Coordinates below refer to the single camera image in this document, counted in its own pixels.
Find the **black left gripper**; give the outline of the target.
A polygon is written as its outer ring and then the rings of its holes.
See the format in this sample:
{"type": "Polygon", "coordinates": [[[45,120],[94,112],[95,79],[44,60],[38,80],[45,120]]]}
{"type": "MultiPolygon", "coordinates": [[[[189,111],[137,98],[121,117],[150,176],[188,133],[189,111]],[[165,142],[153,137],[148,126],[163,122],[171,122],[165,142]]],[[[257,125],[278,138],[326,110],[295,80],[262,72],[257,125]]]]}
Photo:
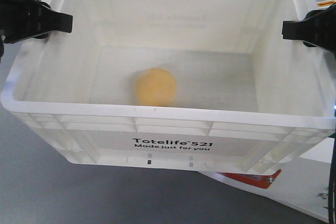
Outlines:
{"type": "Polygon", "coordinates": [[[5,52],[5,44],[13,44],[32,37],[30,18],[33,9],[39,10],[40,27],[44,34],[35,39],[46,39],[51,31],[72,32],[73,16],[56,12],[40,0],[1,0],[1,56],[5,52]]]}

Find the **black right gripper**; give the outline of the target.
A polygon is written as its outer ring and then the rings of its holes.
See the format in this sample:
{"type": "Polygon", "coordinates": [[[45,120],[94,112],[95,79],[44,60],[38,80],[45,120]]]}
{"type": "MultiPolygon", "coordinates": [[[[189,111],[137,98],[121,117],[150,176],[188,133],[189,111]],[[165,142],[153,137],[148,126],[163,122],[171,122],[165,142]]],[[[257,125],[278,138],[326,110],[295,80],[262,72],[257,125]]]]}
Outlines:
{"type": "Polygon", "coordinates": [[[335,56],[335,5],[331,5],[325,10],[312,10],[303,20],[283,21],[281,34],[283,39],[302,40],[306,47],[320,47],[335,56]],[[317,45],[308,41],[313,36],[317,45]]]}

